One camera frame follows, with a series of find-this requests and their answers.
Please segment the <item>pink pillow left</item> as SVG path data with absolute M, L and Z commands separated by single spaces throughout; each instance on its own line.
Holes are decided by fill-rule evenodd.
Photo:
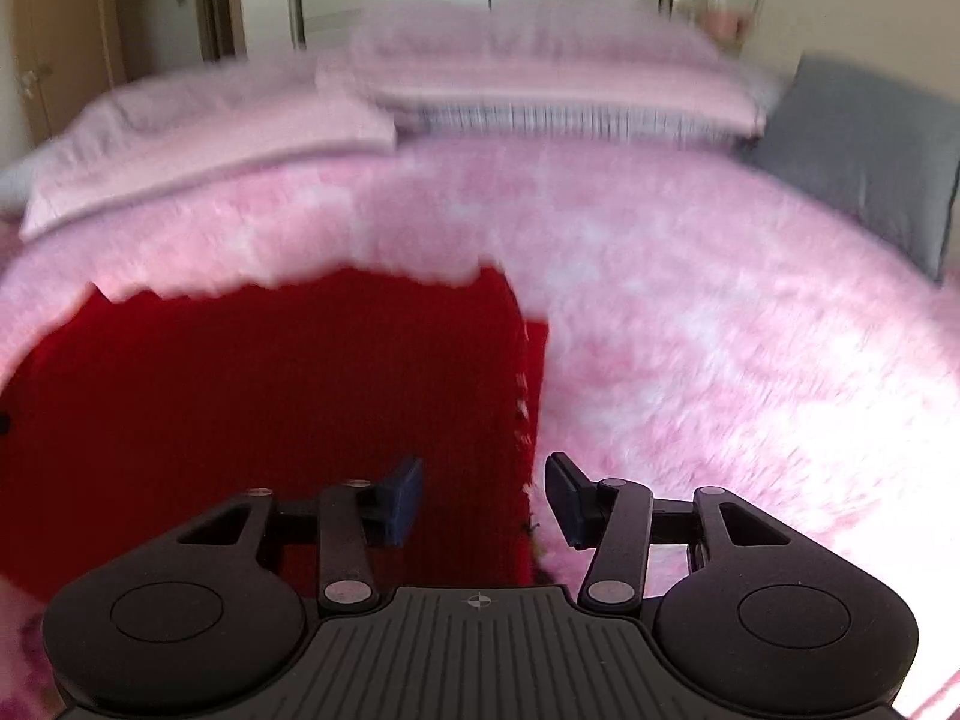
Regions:
M 306 52 L 197 65 L 119 86 L 2 171 L 2 220 L 29 241 L 111 206 L 248 167 L 391 151 L 392 117 L 320 78 Z

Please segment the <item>grey cushion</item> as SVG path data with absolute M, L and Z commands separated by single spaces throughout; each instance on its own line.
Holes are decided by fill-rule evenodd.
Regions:
M 958 197 L 958 104 L 828 55 L 805 54 L 745 156 L 850 216 L 935 284 Z

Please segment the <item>pink fluffy bed blanket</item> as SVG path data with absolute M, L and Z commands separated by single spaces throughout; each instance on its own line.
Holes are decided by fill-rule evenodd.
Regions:
M 2 362 L 88 288 L 480 262 L 550 325 L 542 452 L 664 497 L 720 484 L 822 539 L 918 619 L 898 708 L 957 710 L 957 288 L 722 154 L 431 138 L 106 211 L 11 255 Z

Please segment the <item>pink pillow right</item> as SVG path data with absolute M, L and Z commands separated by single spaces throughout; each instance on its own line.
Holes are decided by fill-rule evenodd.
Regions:
M 373 5 L 314 80 L 418 130 L 674 145 L 759 137 L 788 86 L 693 26 L 613 0 Z

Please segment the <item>pink pillow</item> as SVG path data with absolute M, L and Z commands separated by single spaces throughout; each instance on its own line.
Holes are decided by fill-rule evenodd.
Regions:
M 391 151 L 392 117 L 320 78 L 306 52 L 197 65 L 119 86 L 2 171 L 2 220 L 29 241 L 111 206 L 248 167 Z
M 373 5 L 314 80 L 418 130 L 674 145 L 759 137 L 788 86 L 693 26 L 613 0 Z

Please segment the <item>red knitted sweater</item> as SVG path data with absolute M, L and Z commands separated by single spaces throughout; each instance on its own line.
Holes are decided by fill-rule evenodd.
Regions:
M 415 527 L 379 577 L 527 585 L 546 339 L 491 268 L 91 294 L 3 387 L 3 577 L 47 600 L 249 489 L 309 499 L 420 458 Z

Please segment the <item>brown wooden door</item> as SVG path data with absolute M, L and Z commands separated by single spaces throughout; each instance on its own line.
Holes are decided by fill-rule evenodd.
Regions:
M 31 140 L 64 132 L 94 99 L 127 82 L 117 0 L 2 0 L 13 80 Z

